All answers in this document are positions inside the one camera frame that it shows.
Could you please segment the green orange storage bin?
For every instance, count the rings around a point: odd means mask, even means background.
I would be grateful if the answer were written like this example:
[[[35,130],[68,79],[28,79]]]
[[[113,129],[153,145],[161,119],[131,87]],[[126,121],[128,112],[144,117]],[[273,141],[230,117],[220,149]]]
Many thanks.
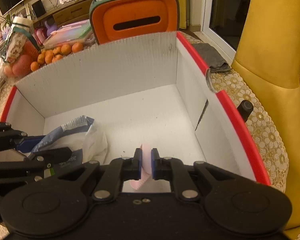
[[[90,25],[98,44],[128,37],[177,31],[178,0],[93,0]]]

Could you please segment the gift bag with green ribbon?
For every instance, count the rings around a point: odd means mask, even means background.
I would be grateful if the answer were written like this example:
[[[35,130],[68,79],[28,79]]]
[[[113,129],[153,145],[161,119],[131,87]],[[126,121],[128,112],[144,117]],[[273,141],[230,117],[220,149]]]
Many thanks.
[[[33,34],[34,28],[32,20],[15,16],[10,31],[5,39],[3,52],[0,54],[0,64],[5,66],[14,63],[23,52],[23,47],[27,41],[30,41],[34,48],[40,51]]]

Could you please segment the red white cardboard box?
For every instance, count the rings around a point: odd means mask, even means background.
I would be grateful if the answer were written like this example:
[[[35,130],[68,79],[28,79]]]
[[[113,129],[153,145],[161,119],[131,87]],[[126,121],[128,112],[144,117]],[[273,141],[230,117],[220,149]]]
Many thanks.
[[[106,163],[137,147],[206,161],[269,185],[237,107],[208,84],[209,68],[179,32],[131,37],[69,55],[19,80],[0,121],[44,135],[86,115],[104,130]]]

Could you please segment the wooden tv cabinet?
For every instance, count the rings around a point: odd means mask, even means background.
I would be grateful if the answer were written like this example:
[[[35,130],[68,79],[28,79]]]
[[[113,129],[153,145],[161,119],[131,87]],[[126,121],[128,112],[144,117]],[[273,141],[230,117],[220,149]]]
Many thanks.
[[[41,1],[45,13],[37,16],[34,12],[33,5]],[[73,0],[60,4],[59,0],[23,0],[18,5],[4,14],[4,17],[16,15],[19,11],[29,9],[31,20],[35,28],[55,23],[58,27],[74,23],[89,18],[89,8],[93,0]]]

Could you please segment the grey cloth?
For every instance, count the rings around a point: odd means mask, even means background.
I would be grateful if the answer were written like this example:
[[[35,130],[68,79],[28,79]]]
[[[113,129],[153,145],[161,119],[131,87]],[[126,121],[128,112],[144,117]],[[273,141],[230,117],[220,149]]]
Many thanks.
[[[206,62],[212,73],[225,73],[231,70],[220,53],[208,43],[193,43],[192,46]]]

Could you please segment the black speaker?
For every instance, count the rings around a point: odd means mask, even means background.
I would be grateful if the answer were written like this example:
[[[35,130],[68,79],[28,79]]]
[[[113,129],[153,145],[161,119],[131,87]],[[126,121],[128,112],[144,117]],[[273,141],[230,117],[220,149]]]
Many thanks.
[[[33,12],[36,18],[39,18],[46,14],[46,10],[44,8],[42,0],[38,0],[32,4]]]

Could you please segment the pink binder clip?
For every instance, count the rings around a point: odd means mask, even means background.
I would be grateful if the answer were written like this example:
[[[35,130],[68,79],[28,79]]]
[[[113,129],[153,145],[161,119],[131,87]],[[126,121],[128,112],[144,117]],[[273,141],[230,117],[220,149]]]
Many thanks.
[[[141,178],[139,180],[130,181],[130,186],[134,190],[139,190],[152,175],[151,147],[147,144],[142,144],[141,151],[142,151]]]

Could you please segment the pale red apple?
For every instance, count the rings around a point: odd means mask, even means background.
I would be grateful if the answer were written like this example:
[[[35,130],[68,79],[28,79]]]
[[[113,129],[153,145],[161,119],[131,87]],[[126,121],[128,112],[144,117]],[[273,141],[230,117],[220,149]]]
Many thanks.
[[[13,70],[12,70],[12,67],[10,65],[6,65],[4,67],[4,74],[7,76],[7,77],[15,77],[14,73],[13,73]]]

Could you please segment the yellow chair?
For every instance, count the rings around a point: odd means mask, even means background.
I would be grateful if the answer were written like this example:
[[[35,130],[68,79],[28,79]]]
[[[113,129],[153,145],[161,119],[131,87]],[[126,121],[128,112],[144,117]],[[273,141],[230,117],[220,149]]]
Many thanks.
[[[300,0],[250,0],[232,67],[273,120],[286,148],[285,233],[300,239]]]

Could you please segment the tangerine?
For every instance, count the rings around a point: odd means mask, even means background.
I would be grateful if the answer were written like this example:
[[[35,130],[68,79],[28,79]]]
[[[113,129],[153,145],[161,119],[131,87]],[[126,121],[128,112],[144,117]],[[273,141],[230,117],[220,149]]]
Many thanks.
[[[76,42],[72,45],[71,50],[73,53],[77,53],[79,51],[82,51],[84,49],[84,46],[80,42]]]
[[[30,65],[31,71],[34,72],[40,68],[40,64],[37,61],[33,61]]]
[[[50,64],[52,62],[52,59],[54,57],[54,53],[52,50],[47,50],[45,52],[45,63]]]
[[[45,54],[39,54],[37,57],[37,62],[39,65],[44,65],[45,64]]]
[[[63,56],[69,55],[72,52],[72,46],[69,44],[64,44],[61,46],[61,54]]]
[[[54,55],[61,55],[62,51],[61,51],[61,47],[56,47],[53,49],[53,54]]]

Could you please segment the lace tablecloth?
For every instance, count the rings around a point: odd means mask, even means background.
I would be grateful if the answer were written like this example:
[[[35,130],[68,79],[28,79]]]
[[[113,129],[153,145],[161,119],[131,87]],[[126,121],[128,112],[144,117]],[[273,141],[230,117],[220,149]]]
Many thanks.
[[[207,82],[215,92],[226,92],[225,87],[215,86],[210,70]],[[256,100],[242,95],[230,99],[236,107],[243,100],[253,104],[245,122],[250,135],[258,117],[261,127],[268,127],[268,116]],[[0,162],[22,161],[30,153],[1,151]],[[199,191],[195,202],[180,201],[168,181],[154,180],[152,175],[139,190],[128,180],[114,201],[97,202],[92,198],[97,171],[110,162],[82,163],[8,193],[0,202],[8,239],[285,238],[283,229],[292,205],[283,189],[273,187],[271,181],[265,185],[206,161],[183,162]]]

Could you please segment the blue white snack wrapper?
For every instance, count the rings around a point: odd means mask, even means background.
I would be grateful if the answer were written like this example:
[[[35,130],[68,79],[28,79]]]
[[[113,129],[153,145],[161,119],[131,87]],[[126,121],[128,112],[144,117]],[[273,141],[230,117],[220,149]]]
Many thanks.
[[[104,130],[93,118],[85,115],[76,117],[48,133],[34,146],[31,153],[61,147],[70,148],[71,157],[67,161],[46,168],[45,178],[60,174],[66,168],[73,168],[89,161],[98,161],[104,164],[108,152]]]

